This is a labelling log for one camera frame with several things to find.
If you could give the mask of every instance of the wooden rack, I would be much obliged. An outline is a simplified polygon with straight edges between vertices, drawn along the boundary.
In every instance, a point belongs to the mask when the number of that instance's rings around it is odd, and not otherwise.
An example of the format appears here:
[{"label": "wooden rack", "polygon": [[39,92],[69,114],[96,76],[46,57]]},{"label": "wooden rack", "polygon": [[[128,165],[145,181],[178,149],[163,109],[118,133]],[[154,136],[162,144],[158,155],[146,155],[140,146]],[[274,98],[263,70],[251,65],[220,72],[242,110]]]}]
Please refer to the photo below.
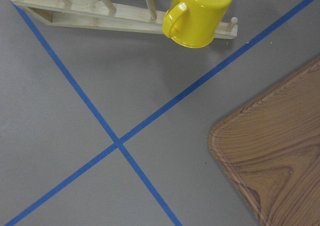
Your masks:
[{"label": "wooden rack", "polygon": [[[148,9],[112,3],[110,0],[11,0],[50,26],[112,31],[162,33],[165,12],[156,11],[154,0],[145,0]],[[215,38],[237,37],[237,19],[221,22]]]}]

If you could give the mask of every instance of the wooden tray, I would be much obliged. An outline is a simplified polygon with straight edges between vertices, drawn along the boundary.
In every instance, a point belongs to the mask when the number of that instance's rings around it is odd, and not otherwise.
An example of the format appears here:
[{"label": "wooden tray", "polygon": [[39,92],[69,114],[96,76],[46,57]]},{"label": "wooden tray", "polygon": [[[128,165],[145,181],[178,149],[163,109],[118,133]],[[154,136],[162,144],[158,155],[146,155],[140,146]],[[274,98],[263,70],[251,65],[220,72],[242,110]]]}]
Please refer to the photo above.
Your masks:
[{"label": "wooden tray", "polygon": [[320,58],[215,126],[209,148],[262,225],[320,225]]}]

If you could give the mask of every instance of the wood grain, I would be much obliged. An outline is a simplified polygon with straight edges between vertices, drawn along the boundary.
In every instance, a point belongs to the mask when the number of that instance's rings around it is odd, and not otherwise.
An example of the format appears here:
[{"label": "wood grain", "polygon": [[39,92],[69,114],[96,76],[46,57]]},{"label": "wood grain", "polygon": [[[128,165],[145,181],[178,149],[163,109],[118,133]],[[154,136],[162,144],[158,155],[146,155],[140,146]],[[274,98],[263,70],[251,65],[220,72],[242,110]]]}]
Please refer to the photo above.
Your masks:
[{"label": "wood grain", "polygon": [[261,225],[320,225],[320,58],[209,134],[209,148]]}]

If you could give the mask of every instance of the mug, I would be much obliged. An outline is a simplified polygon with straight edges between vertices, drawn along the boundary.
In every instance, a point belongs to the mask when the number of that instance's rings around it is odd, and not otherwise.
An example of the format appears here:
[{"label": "mug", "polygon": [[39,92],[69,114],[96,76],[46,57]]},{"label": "mug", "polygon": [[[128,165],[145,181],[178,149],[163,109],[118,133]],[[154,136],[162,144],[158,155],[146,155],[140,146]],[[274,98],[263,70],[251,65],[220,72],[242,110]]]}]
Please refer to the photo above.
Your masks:
[{"label": "mug", "polygon": [[211,43],[232,0],[172,0],[162,32],[178,44],[201,48]]}]

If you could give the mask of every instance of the cup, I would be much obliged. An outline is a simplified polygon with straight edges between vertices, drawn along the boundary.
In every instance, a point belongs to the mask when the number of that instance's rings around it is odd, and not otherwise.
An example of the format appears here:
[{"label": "cup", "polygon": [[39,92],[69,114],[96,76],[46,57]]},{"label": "cup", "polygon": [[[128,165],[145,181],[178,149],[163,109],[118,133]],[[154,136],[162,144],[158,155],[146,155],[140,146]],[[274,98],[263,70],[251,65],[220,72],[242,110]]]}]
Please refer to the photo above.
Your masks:
[{"label": "cup", "polygon": [[178,44],[201,48],[211,43],[232,0],[172,0],[162,32]]}]

